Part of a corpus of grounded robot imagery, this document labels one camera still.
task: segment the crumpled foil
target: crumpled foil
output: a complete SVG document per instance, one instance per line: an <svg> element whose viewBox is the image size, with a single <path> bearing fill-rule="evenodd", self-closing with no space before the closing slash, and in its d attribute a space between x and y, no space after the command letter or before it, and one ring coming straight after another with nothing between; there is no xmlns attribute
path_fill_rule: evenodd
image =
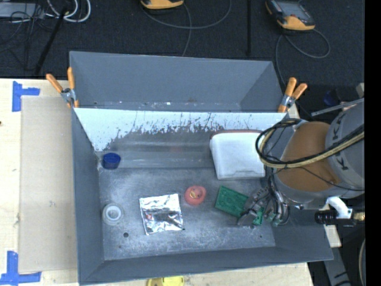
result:
<svg viewBox="0 0 381 286"><path fill-rule="evenodd" d="M178 194L140 198L139 202L147 235L184 229Z"/></svg>

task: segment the wooden table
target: wooden table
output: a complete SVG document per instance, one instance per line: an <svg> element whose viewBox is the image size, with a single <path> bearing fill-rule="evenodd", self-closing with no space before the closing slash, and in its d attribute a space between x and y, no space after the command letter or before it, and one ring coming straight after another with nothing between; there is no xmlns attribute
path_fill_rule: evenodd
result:
<svg viewBox="0 0 381 286"><path fill-rule="evenodd" d="M21 110L19 112L12 112L12 85L13 81L16 80L18 83L23 85L23 88L35 87L40 89L40 95L35 98L34 101L29 102L27 98L32 97L22 97L22 103L28 102L27 107L23 107L27 109ZM68 87L67 81L60 81L64 88ZM38 113L43 107L43 109L47 109L49 111L48 103L54 103L64 111L63 109L67 109L60 95L55 91L55 89L49 84L47 80L27 80L27 79L0 79L0 137L1 137L1 150L0 150L0 252L3 256L0 256L0 273L4 273L7 268L5 255L7 251L11 250L19 253L20 260L24 260L23 265L19 267L19 273L27 273L33 270L33 265L36 266L38 271L42 271L42 277L39 283L32 283L37 285L52 285L52 284L67 284L67 285L76 285L77 284L77 270L76 264L72 261L72 259L76 259L76 255L73 255L70 250L63 248L64 244L69 244L75 242L72 238L68 238L71 240L69 243L65 243L64 241L56 241L54 240L54 236L48 236L47 240L36 241L34 238L38 238L42 233L46 235L46 232L56 232L57 228L53 228L53 225L56 227L64 228L64 224L67 222L60 221L60 215L57 216L53 222L46 223L44 230L38 228L38 226L44 223L42 217L46 214L49 215L49 209L54 209L55 206L59 205L55 203L54 200L49 200L49 195L58 194L60 195L62 192L60 191L59 185L52 186L52 179L57 182L66 182L66 188L70 188L73 186L72 180L63 179L60 176L57 176L55 179L55 173L51 173L51 179L39 180L40 186L46 186L46 194L41 197L39 200L38 195L31 194L30 199L33 200L31 202L35 203L39 207L41 203L46 206L46 210L41 208L41 218L36 217L36 223L30 223L27 225L28 229L25 230L23 223L26 224L28 213L23 213L20 209L29 209L34 206L34 204L29 204L31 207L20 207L20 195L23 195L23 190L27 189L25 186L23 188L20 186L21 182L21 162L26 162L28 159L28 153L21 153L23 140L22 137L36 138L38 140L40 132L38 130L31 130L29 126L45 126L46 128L50 128L50 130L55 130L55 126L53 124L49 124L48 122L52 122L52 120L43 119L42 124L33 124L32 120L29 119L29 122L22 121L22 115L28 115L28 117L33 116L33 113L36 114L36 118L38 117ZM45 151L42 154L38 154L36 156L36 164L40 160L42 160L41 156L46 156L49 151L49 145L54 145L54 143L47 143L45 147ZM66 152L71 151L70 148L62 147L59 148L58 151ZM56 164L54 162L54 158L52 158L51 164ZM66 160L61 162L59 166L56 166L57 170L66 170L71 168L70 160ZM22 236L20 235L20 225L24 227ZM341 245L340 239L336 232L335 227L330 226L326 228L327 236L329 237L330 243L332 247L339 247ZM28 245L25 234L30 235L30 242ZM36 251L29 251L29 247L35 247L40 245L44 247L44 249L40 248ZM204 273L199 275L187 275L185 276L185 285L197 285L197 286L208 286L208 285L313 285L311 280L310 272L308 270L308 266L306 263L297 263L297 264L288 264L281 266L267 266L262 268L252 268L252 269L241 269L241 270L233 270L233 271L224 271L224 272L216 272L216 273ZM113 283L112 285L125 285L125 286L143 286L146 285L146 280L138 280L138 281L130 281L130 282L119 282Z"/></svg>

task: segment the cable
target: cable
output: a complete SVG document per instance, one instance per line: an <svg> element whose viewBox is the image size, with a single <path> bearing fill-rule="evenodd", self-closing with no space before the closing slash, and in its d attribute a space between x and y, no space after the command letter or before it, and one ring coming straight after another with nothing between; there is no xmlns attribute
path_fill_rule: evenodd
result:
<svg viewBox="0 0 381 286"><path fill-rule="evenodd" d="M326 58L328 55L329 55L329 53L331 52L331 47L330 47L330 45L329 45L329 41L328 41L328 39L321 33L321 32L319 32L317 29L313 29L312 31L315 31L316 33L318 33L325 41L326 41L326 43L327 43L327 46L328 46L328 49L327 49L327 52L324 54L324 55L311 55L311 54L309 54L309 53L306 53L306 52L304 52L304 51L302 51L301 49L299 49L291 40L290 40L290 38L288 37L288 36L285 36L285 38L288 40L288 42L296 49L296 50L298 50L300 53L302 53L302 54L304 54L304 55L306 55L306 56L308 56L308 57L311 57L311 58Z"/></svg>
<svg viewBox="0 0 381 286"><path fill-rule="evenodd" d="M211 24L208 24L206 26L177 26L175 24L170 24L170 23L166 23L166 22L163 22L163 21L160 21L158 19L156 19L155 17L149 15L146 11L144 12L144 14L146 14L149 18L151 18L152 20L158 22L158 23L161 23L165 26L169 26L169 27L175 27L177 29L185 29L185 30L201 30L201 29L206 29L208 27L213 27L213 26L216 26L218 25L219 23L221 23L229 14L230 14L230 10L232 9L232 0L229 0L229 8L227 9L225 15L219 19L218 21L214 22L214 23L211 23Z"/></svg>
<svg viewBox="0 0 381 286"><path fill-rule="evenodd" d="M305 170L306 172L310 173L311 175L313 175L313 176L319 178L320 180L325 181L327 184L329 184L329 185L333 185L333 186L335 186L335 187L337 187L337 188L347 189L348 191L355 191L355 192L364 192L364 191L365 191L364 189L346 188L346 187L344 187L344 186L341 186L341 185L338 185L338 184L334 184L333 182L325 180L324 178L322 178L322 177L320 177L319 175L315 174L314 172L312 172L312 171L306 169L305 167L298 166L297 168L299 168L299 169L303 169L303 170Z"/></svg>
<svg viewBox="0 0 381 286"><path fill-rule="evenodd" d="M275 124L274 126L266 129L265 131L261 132L255 142L255 148L256 151L260 157L260 160L269 167L282 167L282 168L294 168L294 167L300 167L304 165L308 165L317 161L320 161L322 159L328 158L348 147L351 145L357 143L358 141L364 139L364 125L359 126L355 130L353 130L351 133L347 134L344 138L342 138L340 141L332 144L330 147L325 149L324 151L314 154L311 156L299 158L296 160L290 160L290 161L281 161L280 159L270 160L266 155L263 154L263 149L266 145L266 142L270 139L270 137L274 134L275 130L278 128L283 128L284 126L290 127L292 125L298 124L301 122L300 119L286 119L282 120L281 122ZM258 146L259 140L263 137L263 140L261 142L261 145Z"/></svg>
<svg viewBox="0 0 381 286"><path fill-rule="evenodd" d="M184 4L186 13L188 14L188 20L189 20L189 27L192 27L192 18L191 18L191 13L189 12L188 7ZM188 49L189 42L191 41L191 34L192 34L192 29L189 29L189 34L188 34L188 40L186 41L186 45L182 54L182 57L185 56L185 52Z"/></svg>
<svg viewBox="0 0 381 286"><path fill-rule="evenodd" d="M48 16L51 16L51 17L55 17L55 18L58 18L60 16L60 13L54 8L54 6L52 5L51 1L50 0L46 0L50 9L53 11L53 13L57 16L54 16L54 15L51 15L51 14L47 14ZM81 23L81 22L84 22L86 21L89 17L90 17L90 14L91 14L91 3L90 3L90 0L86 0L86 3L88 5L88 11L86 13L86 15L83 17L83 18L80 18L80 19L71 19L70 17L74 16L75 13L77 13L77 10L78 10L78 1L77 0L74 0L74 3L76 4L75 6L75 9L73 12L67 14L64 16L64 20L67 21L67 22L73 22L73 23Z"/></svg>
<svg viewBox="0 0 381 286"><path fill-rule="evenodd" d="M309 54L309 53L306 53L304 52L303 50L299 49L291 40L290 38L285 35L285 38L286 40L298 51L300 52L301 54L305 55L305 56L308 56L310 58L325 58L327 57L329 54L330 54L330 44L329 44L329 41L327 39L327 37L325 37L322 32L319 32L318 30L314 29L313 31L315 31L316 33L318 33L324 40L325 42L327 43L327 52L324 54L324 55L312 55L312 54ZM278 75L279 75L279 78L280 78L280 81L281 83L283 84L284 87L286 87L286 83L285 81L283 80L283 77L282 77L282 74L280 72L280 69L279 69L279 62L278 62L278 48L279 48L279 43L280 43L280 40L282 38L283 34L281 34L277 40L277 43L276 43L276 47L275 47L275 65L276 65L276 69L277 69L277 72L278 72ZM311 120L314 120L315 118L311 115L311 113L306 110L300 103L296 103L299 108L311 119Z"/></svg>

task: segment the white plastic container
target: white plastic container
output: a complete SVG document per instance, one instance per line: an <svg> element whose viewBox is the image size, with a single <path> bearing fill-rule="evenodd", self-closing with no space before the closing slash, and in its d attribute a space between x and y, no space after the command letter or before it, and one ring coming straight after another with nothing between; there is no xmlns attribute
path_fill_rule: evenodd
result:
<svg viewBox="0 0 381 286"><path fill-rule="evenodd" d="M218 180L265 177L266 171L255 149L258 130L226 130L210 139L210 150Z"/></svg>

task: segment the gray panel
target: gray panel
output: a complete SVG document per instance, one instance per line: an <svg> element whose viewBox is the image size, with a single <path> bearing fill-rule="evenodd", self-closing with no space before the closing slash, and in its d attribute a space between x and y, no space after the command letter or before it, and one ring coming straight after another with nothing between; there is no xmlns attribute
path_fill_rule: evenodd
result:
<svg viewBox="0 0 381 286"><path fill-rule="evenodd" d="M96 157L76 114L71 110L73 134L73 174L76 202L76 231L79 281L103 261Z"/></svg>
<svg viewBox="0 0 381 286"><path fill-rule="evenodd" d="M123 262L106 261L82 284L333 259L323 225L314 222L313 211L293 211L290 222L273 228L273 232L275 247L142 257Z"/></svg>
<svg viewBox="0 0 381 286"><path fill-rule="evenodd" d="M271 62L70 52L70 65L81 105L208 111L240 110Z"/></svg>
<svg viewBox="0 0 381 286"><path fill-rule="evenodd" d="M214 208L221 185L249 195L260 186L258 179L218 181L214 168L100 169L99 172L101 204L117 203L125 212L118 226L103 224L106 260L274 246L269 224L256 229L238 227L236 217ZM183 198L186 189L195 184L207 190L204 202L198 207L188 205ZM184 230L146 235L139 198L167 194L179 194Z"/></svg>
<svg viewBox="0 0 381 286"><path fill-rule="evenodd" d="M283 94L273 64L269 64L242 99L241 110L276 112Z"/></svg>

